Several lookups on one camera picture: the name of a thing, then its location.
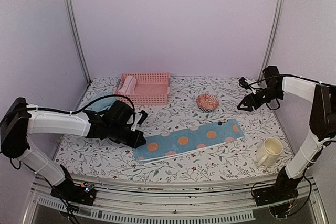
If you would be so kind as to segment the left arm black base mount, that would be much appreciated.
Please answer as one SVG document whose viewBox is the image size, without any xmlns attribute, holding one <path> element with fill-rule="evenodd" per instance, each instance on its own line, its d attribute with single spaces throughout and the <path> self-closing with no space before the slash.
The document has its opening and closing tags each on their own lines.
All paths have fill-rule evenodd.
<svg viewBox="0 0 336 224">
<path fill-rule="evenodd" d="M 92 206 L 96 199 L 97 191 L 93 184 L 87 182 L 76 185 L 71 175 L 65 173 L 65 180 L 57 186 L 52 185 L 50 194 L 64 201 Z"/>
</svg>

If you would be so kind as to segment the pink towel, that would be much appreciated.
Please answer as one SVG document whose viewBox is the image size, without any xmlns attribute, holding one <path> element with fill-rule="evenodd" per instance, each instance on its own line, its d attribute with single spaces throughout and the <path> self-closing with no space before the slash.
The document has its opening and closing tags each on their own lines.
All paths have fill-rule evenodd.
<svg viewBox="0 0 336 224">
<path fill-rule="evenodd" d="M 136 77 L 128 75 L 126 76 L 123 85 L 118 91 L 118 94 L 126 95 L 126 94 L 135 94 L 136 87 Z"/>
</svg>

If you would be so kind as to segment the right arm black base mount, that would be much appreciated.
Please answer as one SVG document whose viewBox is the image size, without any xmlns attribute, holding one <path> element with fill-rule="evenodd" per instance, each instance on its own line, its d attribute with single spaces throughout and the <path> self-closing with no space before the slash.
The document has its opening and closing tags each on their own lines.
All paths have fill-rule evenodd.
<svg viewBox="0 0 336 224">
<path fill-rule="evenodd" d="M 253 189 L 251 195 L 256 201 L 257 206 L 274 204 L 277 202 L 295 199 L 298 196 L 297 186 L 303 177 L 292 179 L 287 176 L 283 167 L 277 175 L 274 185 L 270 185 L 260 189 Z M 270 207 L 271 214 L 276 218 L 285 218 L 290 214 L 291 203 Z"/>
</svg>

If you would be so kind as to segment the blue patterned towel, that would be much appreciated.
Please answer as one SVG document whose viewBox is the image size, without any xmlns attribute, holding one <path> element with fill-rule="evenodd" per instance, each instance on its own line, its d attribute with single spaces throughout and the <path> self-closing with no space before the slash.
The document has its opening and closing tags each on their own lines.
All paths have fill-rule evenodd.
<svg viewBox="0 0 336 224">
<path fill-rule="evenodd" d="M 134 150 L 134 159 L 149 163 L 180 156 L 244 138 L 237 120 L 204 124 L 146 138 L 146 144 Z"/>
</svg>

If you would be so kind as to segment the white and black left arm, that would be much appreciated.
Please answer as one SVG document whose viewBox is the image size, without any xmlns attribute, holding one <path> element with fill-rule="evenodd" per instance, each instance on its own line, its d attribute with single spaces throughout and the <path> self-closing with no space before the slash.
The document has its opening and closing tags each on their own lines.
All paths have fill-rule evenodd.
<svg viewBox="0 0 336 224">
<path fill-rule="evenodd" d="M 136 112 L 134 105 L 115 101 L 102 112 L 86 107 L 78 111 L 62 111 L 37 107 L 17 98 L 1 120 L 1 152 L 16 159 L 45 177 L 67 200 L 78 195 L 66 169 L 53 162 L 34 144 L 29 143 L 32 134 L 69 134 L 100 140 L 110 139 L 131 148 L 146 143 L 143 132 L 137 130 L 147 118 L 145 111 Z"/>
</svg>

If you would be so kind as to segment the pink perforated plastic basket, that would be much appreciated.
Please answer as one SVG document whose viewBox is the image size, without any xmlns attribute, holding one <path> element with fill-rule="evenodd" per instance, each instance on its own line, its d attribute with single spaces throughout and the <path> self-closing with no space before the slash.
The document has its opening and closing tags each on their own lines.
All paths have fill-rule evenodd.
<svg viewBox="0 0 336 224">
<path fill-rule="evenodd" d="M 126 76 L 136 77 L 135 94 L 123 95 L 128 97 L 135 105 L 166 105 L 170 94 L 170 73 L 123 73 L 118 81 L 114 94 L 118 94 Z"/>
</svg>

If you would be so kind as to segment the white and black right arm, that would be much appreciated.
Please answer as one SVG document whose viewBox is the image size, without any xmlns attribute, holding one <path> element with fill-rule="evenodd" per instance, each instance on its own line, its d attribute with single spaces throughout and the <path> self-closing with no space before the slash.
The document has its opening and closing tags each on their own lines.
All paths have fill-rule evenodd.
<svg viewBox="0 0 336 224">
<path fill-rule="evenodd" d="M 238 104 L 241 111 L 254 111 L 289 94 L 309 104 L 307 135 L 290 163 L 283 169 L 287 180 L 299 179 L 316 162 L 326 145 L 335 141 L 335 85 L 293 74 L 281 74 L 276 66 L 263 70 L 258 81 L 244 77 L 239 85 L 250 91 Z"/>
</svg>

